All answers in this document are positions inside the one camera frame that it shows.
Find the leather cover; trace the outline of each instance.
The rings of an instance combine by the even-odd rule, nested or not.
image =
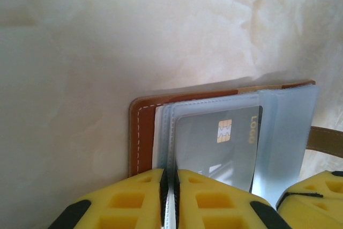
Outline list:
[[[165,104],[236,95],[257,90],[277,90],[315,84],[313,80],[280,85],[242,87],[222,91],[175,93],[141,97],[134,100],[129,109],[129,176],[152,168],[152,149],[154,141],[155,110]]]

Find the black rubber pad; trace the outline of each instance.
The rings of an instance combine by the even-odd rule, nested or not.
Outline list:
[[[324,196],[319,193],[284,193],[282,198],[279,200],[277,204],[277,210],[279,209],[282,202],[290,195],[302,195],[302,196],[309,196],[309,197],[315,197],[315,198],[323,198]]]
[[[73,229],[91,204],[89,200],[82,200],[69,205],[48,229]]]
[[[268,229],[292,229],[271,206],[260,201],[252,201],[250,205]]]
[[[160,203],[161,203],[161,224],[165,225],[165,212],[167,204],[167,195],[168,195],[168,175],[167,170],[165,169],[162,173],[160,181]]]
[[[180,180],[178,178],[177,170],[174,173],[174,200],[176,228],[178,228],[178,224],[180,221]]]
[[[343,177],[343,171],[333,171],[331,174],[334,176]]]

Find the brown strap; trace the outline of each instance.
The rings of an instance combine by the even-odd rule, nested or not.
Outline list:
[[[343,158],[343,132],[312,126],[306,148]]]

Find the yellow foam block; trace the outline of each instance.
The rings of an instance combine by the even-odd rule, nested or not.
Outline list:
[[[265,223],[270,221],[264,218],[274,219],[276,227],[268,228],[290,228],[269,203],[258,196],[191,171],[179,170],[178,177],[179,229],[267,228]],[[262,217],[252,203],[262,206]]]
[[[61,223],[68,220],[68,213],[74,212],[71,219],[77,217],[80,211],[75,205],[88,203],[89,207],[85,208],[86,212],[76,221],[75,229],[160,229],[159,194],[162,173],[162,169],[150,170],[89,193],[78,199],[73,204],[74,208],[64,211]]]
[[[343,228],[342,200],[292,195],[278,212],[293,229]]]
[[[343,228],[342,175],[324,171],[289,187],[278,213],[294,229]]]

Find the credit card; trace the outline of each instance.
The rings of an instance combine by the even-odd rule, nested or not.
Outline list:
[[[262,106],[254,106],[178,119],[175,127],[178,168],[249,191],[262,111]]]

